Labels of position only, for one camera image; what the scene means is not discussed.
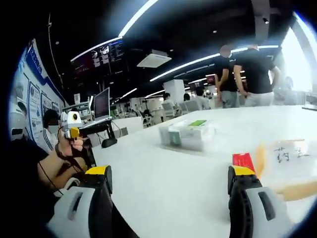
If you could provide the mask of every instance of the chair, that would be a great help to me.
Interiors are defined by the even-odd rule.
[[[180,107],[180,109],[182,110],[182,115],[185,115],[185,114],[188,113],[188,109],[187,109],[187,107],[186,107],[185,102],[180,103],[180,104],[179,104],[179,107]]]
[[[152,125],[152,117],[148,116],[147,114],[145,114],[144,116],[141,114],[140,111],[136,111],[138,117],[142,117],[143,119],[143,126],[149,126]]]
[[[185,105],[188,109],[188,112],[194,112],[194,111],[199,111],[202,110],[202,108],[200,108],[200,106],[198,105],[198,102],[196,100],[190,100],[190,101],[186,101]]]
[[[173,107],[173,103],[167,102],[167,103],[162,103],[162,107],[164,109],[164,113],[166,117],[174,117],[176,116],[176,110]]]

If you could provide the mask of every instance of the gray pants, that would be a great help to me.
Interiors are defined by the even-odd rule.
[[[221,92],[222,108],[238,108],[238,92],[222,91]]]
[[[271,106],[274,93],[250,93],[244,104],[245,107]]]

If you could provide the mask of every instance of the laptop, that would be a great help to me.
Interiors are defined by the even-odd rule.
[[[82,128],[88,128],[104,121],[112,120],[112,117],[110,116],[109,88],[95,96],[94,110],[95,120],[85,124]]]

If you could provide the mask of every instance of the poster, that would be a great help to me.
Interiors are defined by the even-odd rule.
[[[58,106],[57,103],[52,102],[52,109],[53,109],[54,111],[56,111],[58,114],[60,114],[60,113],[59,113],[59,106]]]
[[[42,115],[41,115],[41,95],[40,90],[32,83],[29,83],[28,88],[28,118],[30,122],[31,138],[36,143],[39,143],[39,137],[43,130]]]
[[[41,93],[42,116],[48,109],[52,109],[52,101],[43,92]]]

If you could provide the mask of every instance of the black ceiling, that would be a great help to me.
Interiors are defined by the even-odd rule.
[[[184,63],[218,53],[229,44],[232,48],[246,45],[255,37],[255,21],[250,0],[158,0],[124,35],[125,60],[123,72],[105,75],[102,68],[75,78],[70,60],[81,52],[118,36],[125,24],[147,0],[98,0],[91,3],[65,1],[51,12],[51,46],[48,30],[36,36],[41,59],[51,79],[69,103],[73,94],[83,98],[97,94],[97,82],[110,86],[112,97],[121,97],[138,88],[130,97],[146,96],[162,89],[165,81],[193,68],[215,62],[216,58],[180,69],[154,82],[150,79]],[[286,3],[270,1],[268,39],[265,45],[281,44],[291,24],[292,10]],[[149,50],[167,52],[172,60],[158,68],[140,68],[136,65]],[[279,49],[265,49],[265,54],[276,55]],[[213,73],[213,67],[197,70],[182,79],[195,80]]]

